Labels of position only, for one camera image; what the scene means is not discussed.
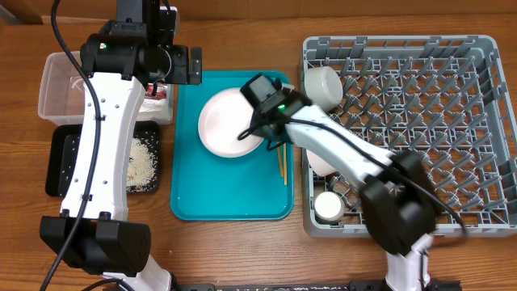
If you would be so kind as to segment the wooden chopstick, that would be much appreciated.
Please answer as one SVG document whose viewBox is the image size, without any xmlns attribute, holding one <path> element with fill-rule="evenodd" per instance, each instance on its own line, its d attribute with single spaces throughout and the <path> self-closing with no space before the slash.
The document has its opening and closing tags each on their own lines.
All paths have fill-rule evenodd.
<svg viewBox="0 0 517 291">
<path fill-rule="evenodd" d="M 287 175 L 287 161 L 286 161 L 287 153 L 286 153 L 286 149 L 287 149 L 287 146 L 284 143 L 282 145 L 282 150 L 281 150 L 282 177 L 284 179 L 284 185 L 287 186 L 287 184 L 288 184 L 288 175 Z"/>
<path fill-rule="evenodd" d="M 283 162 L 283 155 L 282 155 L 282 149 L 281 147 L 276 148 L 277 158 L 279 162 L 279 170 L 280 170 L 280 176 L 284 177 L 284 162 Z"/>
</svg>

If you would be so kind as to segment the white napkin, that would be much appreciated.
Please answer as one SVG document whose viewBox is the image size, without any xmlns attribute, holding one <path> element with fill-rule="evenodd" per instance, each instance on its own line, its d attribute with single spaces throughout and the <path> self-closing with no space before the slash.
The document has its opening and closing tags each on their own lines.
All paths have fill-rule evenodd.
<svg viewBox="0 0 517 291">
<path fill-rule="evenodd" d="M 145 98 L 137 115 L 137 121 L 154 121 L 158 124 L 169 124 L 172 121 L 172 106 L 168 98 Z"/>
</svg>

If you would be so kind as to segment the grey bowl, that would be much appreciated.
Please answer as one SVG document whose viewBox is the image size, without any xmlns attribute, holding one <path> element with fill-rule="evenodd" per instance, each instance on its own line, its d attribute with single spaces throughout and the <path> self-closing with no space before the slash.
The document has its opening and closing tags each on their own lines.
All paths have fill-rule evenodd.
<svg viewBox="0 0 517 291">
<path fill-rule="evenodd" d="M 343 100 L 343 85 L 338 74 L 329 66 L 305 71 L 306 95 L 323 111 L 328 112 Z"/>
</svg>

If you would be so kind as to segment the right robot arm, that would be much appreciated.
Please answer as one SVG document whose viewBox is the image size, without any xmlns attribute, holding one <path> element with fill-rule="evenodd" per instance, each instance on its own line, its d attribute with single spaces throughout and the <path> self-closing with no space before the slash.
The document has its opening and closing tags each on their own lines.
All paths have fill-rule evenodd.
<svg viewBox="0 0 517 291">
<path fill-rule="evenodd" d="M 383 287 L 427 289 L 427 252 L 443 207 L 419 155 L 393 153 L 357 137 L 309 97 L 264 74 L 240 92 L 253 113 L 239 139 L 255 135 L 290 143 L 330 164 L 359 193 L 368 233 L 387 254 Z"/>
</svg>

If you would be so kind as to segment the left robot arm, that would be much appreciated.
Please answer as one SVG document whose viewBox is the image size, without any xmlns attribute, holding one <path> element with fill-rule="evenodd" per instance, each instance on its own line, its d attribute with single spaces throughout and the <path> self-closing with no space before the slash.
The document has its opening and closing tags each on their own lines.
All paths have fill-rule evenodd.
<svg viewBox="0 0 517 291">
<path fill-rule="evenodd" d="M 127 174 L 137 115 L 150 85 L 199 85 L 202 51 L 174 43 L 178 12 L 167 0 L 120 1 L 116 17 L 69 61 L 82 78 L 84 115 L 69 188 L 40 237 L 56 262 L 122 290 L 174 290 L 150 253 L 151 231 L 128 220 Z"/>
</svg>

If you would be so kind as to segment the large white plate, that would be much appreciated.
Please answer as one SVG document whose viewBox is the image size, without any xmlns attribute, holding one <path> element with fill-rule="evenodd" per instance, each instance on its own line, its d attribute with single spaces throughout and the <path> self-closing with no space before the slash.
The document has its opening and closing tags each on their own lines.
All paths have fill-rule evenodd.
<svg viewBox="0 0 517 291">
<path fill-rule="evenodd" d="M 248 129 L 253 114 L 239 88 L 229 88 L 215 94 L 203 107 L 198 122 L 198 133 L 204 147 L 222 158 L 238 158 L 255 150 L 262 137 L 250 135 L 239 141 L 237 137 Z"/>
</svg>

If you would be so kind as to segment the red snack wrapper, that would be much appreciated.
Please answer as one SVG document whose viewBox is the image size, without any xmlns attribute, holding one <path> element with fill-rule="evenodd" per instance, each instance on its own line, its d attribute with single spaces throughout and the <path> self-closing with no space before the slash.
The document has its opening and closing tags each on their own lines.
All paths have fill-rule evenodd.
<svg viewBox="0 0 517 291">
<path fill-rule="evenodd" d="M 162 83 L 149 84 L 146 88 L 145 97 L 147 99 L 165 99 L 167 89 L 168 86 Z"/>
</svg>

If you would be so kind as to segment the white cup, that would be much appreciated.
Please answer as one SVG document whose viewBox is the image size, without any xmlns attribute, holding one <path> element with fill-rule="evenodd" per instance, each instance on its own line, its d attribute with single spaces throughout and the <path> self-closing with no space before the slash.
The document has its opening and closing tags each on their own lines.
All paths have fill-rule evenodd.
<svg viewBox="0 0 517 291">
<path fill-rule="evenodd" d="M 345 204 L 336 192 L 321 192 L 313 201 L 316 219 L 321 224 L 338 224 L 345 213 Z"/>
</svg>

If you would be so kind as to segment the small pink plate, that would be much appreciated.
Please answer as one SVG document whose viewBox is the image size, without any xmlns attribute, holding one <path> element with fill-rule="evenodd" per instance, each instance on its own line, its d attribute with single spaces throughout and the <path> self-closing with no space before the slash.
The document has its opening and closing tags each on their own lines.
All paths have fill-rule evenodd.
<svg viewBox="0 0 517 291">
<path fill-rule="evenodd" d="M 328 162 L 317 156 L 310 150 L 306 150 L 307 160 L 309 165 L 312 167 L 313 172 L 319 176 L 327 176 L 336 172 L 336 169 L 332 167 Z"/>
</svg>

